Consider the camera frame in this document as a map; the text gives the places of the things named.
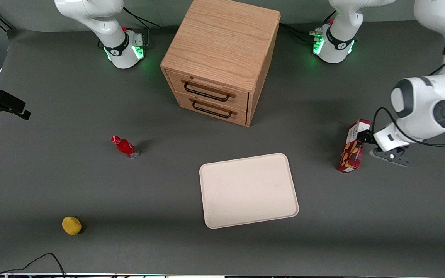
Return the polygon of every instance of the cardboard box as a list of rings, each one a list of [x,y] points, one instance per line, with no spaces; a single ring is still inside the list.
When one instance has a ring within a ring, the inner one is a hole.
[[[360,119],[350,126],[348,137],[346,137],[345,147],[341,154],[341,162],[338,170],[343,173],[349,173],[360,168],[363,155],[363,144],[357,141],[359,132],[370,129],[370,121]]]

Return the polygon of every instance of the bottle cap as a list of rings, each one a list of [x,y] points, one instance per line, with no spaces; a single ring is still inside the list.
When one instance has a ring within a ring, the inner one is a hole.
[[[113,142],[114,144],[119,144],[121,141],[121,138],[117,137],[116,135],[111,137],[111,142]]]

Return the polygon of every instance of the yellow fruit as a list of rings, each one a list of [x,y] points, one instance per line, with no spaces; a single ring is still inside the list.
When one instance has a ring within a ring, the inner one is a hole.
[[[71,236],[74,236],[80,232],[82,229],[82,224],[75,217],[67,216],[63,218],[63,222],[61,222],[63,230]]]

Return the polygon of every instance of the black metal handle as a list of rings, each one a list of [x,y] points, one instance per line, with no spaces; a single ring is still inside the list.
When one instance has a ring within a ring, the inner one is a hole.
[[[209,113],[209,114],[212,114],[212,115],[214,115],[214,116],[218,116],[218,117],[221,117],[221,118],[224,118],[224,119],[228,119],[228,118],[231,117],[231,114],[232,114],[231,111],[229,112],[229,115],[223,115],[223,114],[219,114],[219,113],[216,113],[216,112],[212,112],[212,111],[207,110],[207,109],[203,109],[203,108],[197,107],[197,106],[195,106],[195,104],[196,104],[197,102],[194,101],[194,100],[192,100],[192,102],[193,102],[193,103],[192,103],[192,107],[193,107],[193,109],[196,109],[196,110],[199,110],[199,111],[202,111],[202,112],[205,112],[205,113]]]
[[[189,83],[185,82],[184,87],[187,92],[194,93],[196,95],[201,95],[203,97],[208,97],[208,98],[211,98],[212,100],[218,100],[219,102],[226,102],[227,100],[229,100],[229,94],[227,94],[225,98],[214,97],[213,95],[207,95],[206,93],[199,92],[198,90],[189,89],[189,88],[187,88],[188,85],[189,85]]]

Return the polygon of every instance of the gray table surface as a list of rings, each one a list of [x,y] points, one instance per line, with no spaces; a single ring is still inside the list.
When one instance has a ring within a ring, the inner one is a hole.
[[[280,29],[245,128],[178,107],[159,69],[174,33],[153,30],[127,70],[92,32],[10,34],[0,89],[32,116],[0,114],[0,271],[54,252],[67,272],[445,277],[445,148],[412,146],[410,168],[365,155],[360,170],[336,170],[348,126],[390,107],[399,79],[440,64],[440,35],[365,23],[331,65]],[[141,156],[122,156],[113,134]],[[269,153],[288,156],[298,215],[208,229],[199,167]],[[63,232],[68,215],[83,234]],[[48,258],[28,271],[58,269]]]

